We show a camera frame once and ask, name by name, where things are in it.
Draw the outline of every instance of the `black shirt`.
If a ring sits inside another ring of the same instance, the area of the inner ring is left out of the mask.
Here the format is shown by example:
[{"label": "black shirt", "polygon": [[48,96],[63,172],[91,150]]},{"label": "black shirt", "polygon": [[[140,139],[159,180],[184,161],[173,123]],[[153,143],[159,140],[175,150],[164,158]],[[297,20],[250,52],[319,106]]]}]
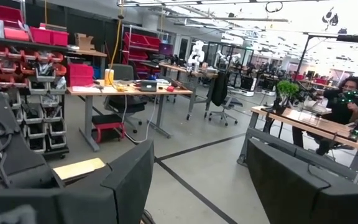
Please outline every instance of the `black shirt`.
[{"label": "black shirt", "polygon": [[353,111],[347,108],[346,103],[338,103],[337,98],[341,90],[325,90],[324,97],[328,99],[327,108],[332,109],[332,113],[322,116],[322,118],[337,122],[339,124],[349,124]]}]

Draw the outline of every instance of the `person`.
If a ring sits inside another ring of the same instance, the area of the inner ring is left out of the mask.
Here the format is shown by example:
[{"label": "person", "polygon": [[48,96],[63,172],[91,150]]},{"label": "person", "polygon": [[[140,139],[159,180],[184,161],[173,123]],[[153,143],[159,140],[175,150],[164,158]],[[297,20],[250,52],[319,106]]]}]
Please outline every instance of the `person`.
[{"label": "person", "polygon": [[[320,94],[323,94],[323,96],[328,99],[327,108],[331,108],[331,113],[323,115],[322,118],[339,124],[348,124],[358,119],[358,100],[347,104],[336,102],[336,98],[339,97],[340,93],[350,90],[358,90],[358,77],[349,77],[345,79],[337,90],[322,90]],[[292,127],[294,145],[303,147],[303,131],[304,130],[300,128]],[[325,139],[317,134],[309,132],[308,135],[320,141],[319,148],[316,151],[317,154],[322,156],[329,151],[331,146],[330,139]]]}]

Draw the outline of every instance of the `monitor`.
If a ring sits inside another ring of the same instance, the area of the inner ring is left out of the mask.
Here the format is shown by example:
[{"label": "monitor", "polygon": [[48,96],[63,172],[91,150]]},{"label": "monitor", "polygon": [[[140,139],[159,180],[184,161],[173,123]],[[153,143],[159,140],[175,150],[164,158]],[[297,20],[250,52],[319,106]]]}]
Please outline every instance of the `monitor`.
[{"label": "monitor", "polygon": [[160,55],[172,55],[173,54],[173,45],[172,44],[160,44],[159,54]]}]

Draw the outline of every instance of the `curly hair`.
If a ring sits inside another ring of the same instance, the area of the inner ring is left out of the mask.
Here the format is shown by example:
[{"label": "curly hair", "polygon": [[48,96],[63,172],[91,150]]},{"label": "curly hair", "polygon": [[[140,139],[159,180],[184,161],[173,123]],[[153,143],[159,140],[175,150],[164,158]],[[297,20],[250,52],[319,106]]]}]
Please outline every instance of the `curly hair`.
[{"label": "curly hair", "polygon": [[343,86],[346,84],[347,81],[352,81],[356,83],[356,89],[358,90],[358,77],[347,77],[345,80],[343,80],[341,82],[341,84],[339,85],[339,90],[342,91]]}]

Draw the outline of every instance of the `gray floor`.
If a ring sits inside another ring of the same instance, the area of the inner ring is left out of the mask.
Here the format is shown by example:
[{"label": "gray floor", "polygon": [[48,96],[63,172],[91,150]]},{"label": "gray floor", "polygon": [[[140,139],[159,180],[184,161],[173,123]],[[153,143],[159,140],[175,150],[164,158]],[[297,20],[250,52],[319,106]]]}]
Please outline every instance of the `gray floor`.
[{"label": "gray floor", "polygon": [[[152,129],[148,136],[154,139],[155,156],[164,158],[154,165],[146,204],[146,209],[156,223],[269,223],[247,168],[236,163],[250,121],[249,110],[260,104],[263,95],[239,98],[244,106],[236,108],[236,111],[228,111],[238,119],[239,124],[230,121],[228,127],[219,118],[204,120],[204,105],[201,104],[195,105],[191,120],[186,121],[189,102],[186,98],[178,97],[175,104],[166,104],[164,127],[173,137],[164,138]],[[107,114],[102,102],[102,98],[96,98],[94,107]],[[66,159],[51,161],[53,167],[95,157],[111,162],[134,146],[128,139],[124,139],[103,143],[99,152],[92,152],[78,132],[78,128],[83,125],[84,108],[85,103],[79,97],[67,96],[65,115],[70,153]],[[144,121],[137,134],[128,130],[138,141],[145,138],[145,121],[150,118],[152,110],[153,104],[150,103],[145,111],[136,114]],[[211,110],[221,109],[213,105]],[[257,125],[261,128],[263,124],[261,118]],[[272,128],[272,134],[277,136],[278,130],[279,123]],[[290,130],[291,126],[284,125],[281,138],[292,142]],[[304,139],[306,148],[317,148],[312,139],[306,136]],[[168,156],[192,148],[194,151],[175,157]],[[349,165],[354,153],[335,151],[334,156],[338,162]]]}]

